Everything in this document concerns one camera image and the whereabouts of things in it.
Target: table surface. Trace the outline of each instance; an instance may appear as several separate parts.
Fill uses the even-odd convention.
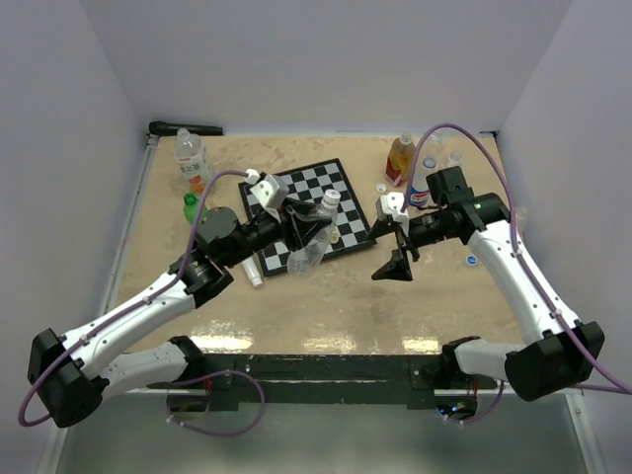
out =
[[[255,168],[277,173],[340,158],[369,223],[375,220],[375,186],[385,183],[392,136],[205,137],[215,171]],[[493,137],[482,142],[500,163]],[[188,191],[173,158],[175,139],[160,139],[121,278],[118,303],[146,288],[185,249],[190,225],[183,214]],[[446,138],[463,152],[462,168],[476,195],[503,189],[483,155],[464,137]],[[219,180],[206,206],[233,208],[246,217],[238,178]],[[415,281],[372,281],[395,248],[393,236],[368,250],[324,262],[314,277],[265,278],[255,289],[243,270],[235,281],[193,313],[162,326],[131,349],[159,346],[187,335],[204,352],[253,354],[437,354],[464,336],[519,343],[508,305],[482,265],[468,267],[468,248],[452,240],[420,249]]]

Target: gray wall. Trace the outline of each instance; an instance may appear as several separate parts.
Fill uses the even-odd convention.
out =
[[[4,5],[0,63],[0,472],[26,473],[47,435],[17,424],[31,339],[95,316],[143,146],[76,0]]]
[[[499,129],[572,0],[81,0],[143,119]]]
[[[525,240],[567,303],[603,328],[600,360],[632,383],[632,3],[576,0],[503,127]],[[593,381],[602,381],[594,376]],[[590,394],[610,473],[630,472],[631,397]]]

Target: plastic bottle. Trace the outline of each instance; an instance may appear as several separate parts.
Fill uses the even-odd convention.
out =
[[[431,192],[426,182],[426,176],[435,171],[436,159],[433,156],[427,156],[422,161],[421,166],[417,165],[410,196],[410,204],[414,207],[424,207],[431,203]]]
[[[241,266],[253,287],[259,288],[262,284],[264,284],[264,281],[261,279],[259,269],[257,268],[257,264],[255,264],[255,259],[249,257],[242,261]]]
[[[393,186],[400,186],[408,179],[409,168],[415,155],[415,143],[408,131],[395,138],[386,159],[386,179]]]
[[[327,190],[315,212],[324,217],[331,217],[332,223],[321,229],[316,236],[302,249],[289,254],[287,259],[287,272],[301,277],[311,277],[323,260],[327,246],[332,239],[332,233],[336,227],[338,217],[338,204],[340,193],[335,190]]]
[[[524,205],[520,205],[515,209],[515,225],[517,231],[522,235],[524,233],[524,227],[526,226],[526,218],[528,217],[529,210]]]
[[[185,194],[185,218],[190,225],[194,224],[196,218],[196,212],[198,212],[199,199],[193,193]],[[204,218],[208,213],[206,206],[201,211],[201,218]]]
[[[191,191],[201,193],[210,180],[211,171],[206,146],[199,135],[189,133],[186,128],[178,130],[176,139],[176,161],[180,171],[189,182]]]
[[[445,148],[443,146],[443,131],[437,130],[434,131],[424,143],[417,161],[417,169],[413,177],[410,195],[410,205],[424,207],[432,203],[426,176],[437,171],[438,164],[442,163],[444,159]]]

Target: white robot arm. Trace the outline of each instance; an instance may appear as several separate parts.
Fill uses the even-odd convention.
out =
[[[315,204],[288,198],[280,178],[251,171],[255,179],[247,182],[262,211],[250,221],[241,224],[231,209],[214,208],[197,227],[191,253],[147,289],[80,328],[60,336],[47,329],[34,338],[28,378],[58,426],[80,422],[104,399],[129,389],[204,375],[203,354],[184,336],[156,349],[123,352],[219,294],[232,282],[226,268],[277,241],[298,250],[331,223],[312,212]]]
[[[515,257],[509,212],[501,199],[494,194],[474,197],[459,167],[429,175],[428,184],[438,204],[435,212],[409,219],[408,211],[401,210],[401,193],[391,193],[377,202],[378,219],[369,237],[395,233],[398,248],[373,279],[410,281],[413,277],[408,253],[417,261],[419,247],[459,238],[492,275],[517,319],[524,345],[490,343],[479,338],[456,341],[443,347],[449,369],[506,380],[527,401],[588,379],[593,367],[550,313]],[[598,324],[583,324],[556,294],[519,237],[517,244],[545,292],[555,300],[564,321],[596,357],[603,345]]]

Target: orange bottle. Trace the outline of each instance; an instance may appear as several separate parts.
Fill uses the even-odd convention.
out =
[[[406,182],[410,165],[415,155],[415,144],[408,131],[395,138],[388,152],[386,160],[386,179],[393,186],[400,186]]]

